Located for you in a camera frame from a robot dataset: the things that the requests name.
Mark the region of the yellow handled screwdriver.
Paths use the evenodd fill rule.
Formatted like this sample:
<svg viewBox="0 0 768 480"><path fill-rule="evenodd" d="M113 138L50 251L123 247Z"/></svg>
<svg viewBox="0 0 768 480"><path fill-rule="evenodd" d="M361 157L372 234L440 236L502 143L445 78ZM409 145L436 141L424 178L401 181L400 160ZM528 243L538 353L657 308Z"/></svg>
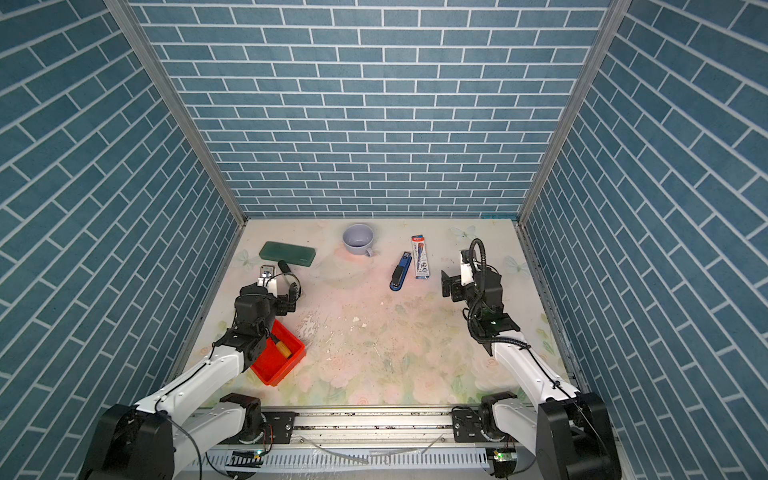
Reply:
<svg viewBox="0 0 768 480"><path fill-rule="evenodd" d="M275 345L275 348L278 350L278 352L285 358L290 359L292 356L292 351L289 349L289 347L281 341L274 333L270 334L270 339L272 340L273 344Z"/></svg>

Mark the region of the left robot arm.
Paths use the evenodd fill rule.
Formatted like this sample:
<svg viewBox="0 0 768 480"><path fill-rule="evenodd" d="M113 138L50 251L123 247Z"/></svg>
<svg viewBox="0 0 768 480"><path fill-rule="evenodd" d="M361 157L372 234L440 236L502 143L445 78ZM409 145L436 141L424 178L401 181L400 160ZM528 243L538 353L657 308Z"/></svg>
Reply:
<svg viewBox="0 0 768 480"><path fill-rule="evenodd" d="M301 294L286 261L263 266L257 281L240 289L233 322L206 357L156 392L100 417L80 478L173 479L190 464L208 464L209 450L223 441L245 446L246 469L259 465L275 442L260 399L229 393L206 414L196 412L246 371L271 383L299 361L302 348L278 319L295 311Z"/></svg>

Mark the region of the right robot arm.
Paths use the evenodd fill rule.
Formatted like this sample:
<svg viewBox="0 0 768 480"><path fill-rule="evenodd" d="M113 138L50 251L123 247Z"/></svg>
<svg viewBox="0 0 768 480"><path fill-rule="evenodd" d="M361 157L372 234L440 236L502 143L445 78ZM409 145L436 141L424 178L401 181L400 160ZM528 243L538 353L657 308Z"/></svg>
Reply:
<svg viewBox="0 0 768 480"><path fill-rule="evenodd" d="M484 397L485 432L513 438L530 452L545 479L620 479L622 469L607 407L599 395L564 380L535 352L504 311L501 275L463 265L441 274L444 297L466 304L470 337L517 379L528 400L512 394Z"/></svg>

